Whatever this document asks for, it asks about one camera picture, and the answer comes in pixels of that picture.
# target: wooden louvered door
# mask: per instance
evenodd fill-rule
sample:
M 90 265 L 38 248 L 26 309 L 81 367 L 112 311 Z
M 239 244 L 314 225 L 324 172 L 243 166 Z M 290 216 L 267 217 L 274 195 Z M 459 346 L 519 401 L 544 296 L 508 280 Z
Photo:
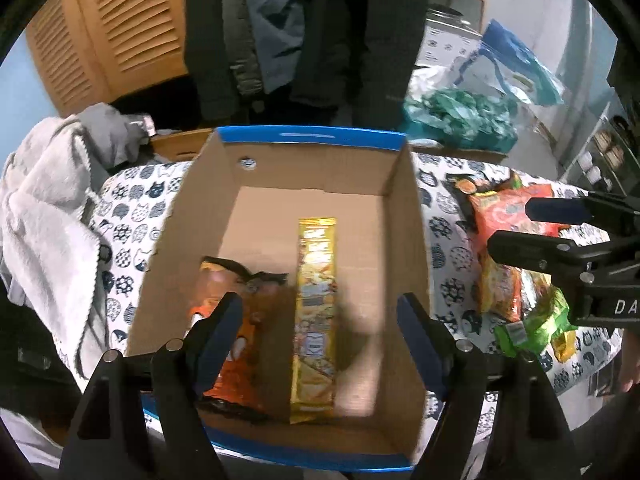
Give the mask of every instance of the wooden louvered door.
M 26 36 L 40 78 L 61 116 L 113 99 L 78 0 L 48 0 L 27 26 Z
M 184 0 L 79 0 L 116 96 L 187 73 Z

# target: blue box rim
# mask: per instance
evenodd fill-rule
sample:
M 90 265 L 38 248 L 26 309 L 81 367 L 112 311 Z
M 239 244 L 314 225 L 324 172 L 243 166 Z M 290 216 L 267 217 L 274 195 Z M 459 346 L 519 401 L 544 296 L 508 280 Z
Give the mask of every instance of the blue box rim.
M 156 414 L 156 402 L 149 394 L 142 395 L 142 407 L 146 415 L 159 420 Z M 311 451 L 295 447 L 274 446 L 258 440 L 249 440 L 226 431 L 216 430 L 203 424 L 209 441 L 217 447 L 239 453 L 258 460 L 345 472 L 400 472 L 412 469 L 407 457 L 397 454 L 366 454 Z
M 271 144 L 328 144 L 352 148 L 376 148 L 400 151 L 406 137 L 398 132 L 344 128 L 341 126 L 288 126 L 266 124 L 255 126 L 220 126 L 217 128 L 223 142 Z

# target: orange chip bag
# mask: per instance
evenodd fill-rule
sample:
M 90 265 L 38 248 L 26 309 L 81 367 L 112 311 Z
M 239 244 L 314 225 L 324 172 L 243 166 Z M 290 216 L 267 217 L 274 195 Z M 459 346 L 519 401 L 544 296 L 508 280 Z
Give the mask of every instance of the orange chip bag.
M 558 236 L 561 224 L 529 220 L 525 206 L 533 197 L 552 197 L 551 184 L 532 184 L 519 189 L 479 193 L 469 197 L 478 226 L 478 252 L 486 247 L 487 240 L 498 230 L 518 231 L 545 236 Z
M 486 252 L 487 240 L 498 230 L 558 236 L 562 224 L 534 222 L 525 206 L 530 198 L 553 196 L 551 184 L 533 184 L 517 189 L 477 193 L 469 197 L 478 226 L 477 250 L 481 254 L 480 301 L 478 312 L 492 311 L 509 322 L 522 314 L 522 270 L 496 264 Z
M 286 274 L 258 272 L 250 275 L 242 265 L 222 258 L 204 258 L 196 282 L 190 316 L 191 326 L 209 317 L 226 292 L 242 297 L 242 325 L 222 365 L 220 374 L 205 399 L 215 409 L 243 418 L 256 419 L 264 414 L 255 377 L 258 362 L 260 325 L 281 300 Z

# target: cardboard box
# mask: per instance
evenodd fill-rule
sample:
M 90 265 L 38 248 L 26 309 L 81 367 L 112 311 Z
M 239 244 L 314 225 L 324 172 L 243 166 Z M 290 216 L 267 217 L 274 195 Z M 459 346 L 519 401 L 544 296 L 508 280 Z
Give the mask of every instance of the cardboard box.
M 457 148 L 432 148 L 427 146 L 411 146 L 415 153 L 427 153 L 428 155 L 452 156 L 453 158 L 466 158 L 466 160 L 478 160 L 489 164 L 501 164 L 507 157 L 507 153 L 488 152 L 486 150 L 459 150 Z
M 183 177 L 150 260 L 130 355 L 182 337 L 203 256 L 295 283 L 298 220 L 334 217 L 338 285 L 335 418 L 290 425 L 294 293 L 266 324 L 260 392 L 271 420 L 201 412 L 218 446 L 272 462 L 403 469 L 418 442 L 425 390 L 396 324 L 396 299 L 425 308 L 429 277 L 414 168 L 401 134 L 319 126 L 214 131 Z M 146 406 L 152 412 L 152 406 Z

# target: cardboard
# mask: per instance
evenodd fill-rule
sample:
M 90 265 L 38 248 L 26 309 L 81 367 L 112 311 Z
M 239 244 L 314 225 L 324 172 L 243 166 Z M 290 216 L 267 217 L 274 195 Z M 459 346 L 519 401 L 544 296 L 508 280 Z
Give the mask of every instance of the cardboard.
M 254 168 L 247 169 L 247 159 L 255 162 Z M 150 260 L 128 353 L 154 352 L 184 335 L 203 256 L 237 260 L 255 271 L 287 272 L 294 284 L 298 220 L 312 217 L 337 219 L 335 418 L 288 423 L 292 287 L 290 301 L 262 332 L 259 387 L 270 421 L 253 425 L 206 412 L 201 417 L 215 430 L 270 446 L 411 457 L 425 390 L 396 324 L 396 299 L 414 292 L 428 309 L 429 277 L 405 144 L 394 151 L 298 142 L 224 143 L 213 132 L 183 178 Z
M 412 152 L 427 153 L 428 155 L 452 156 L 453 158 L 466 158 L 466 160 L 478 160 L 489 164 L 501 164 L 507 157 L 507 153 L 488 152 L 486 150 L 460 150 L 458 148 L 441 148 L 427 146 L 411 146 Z

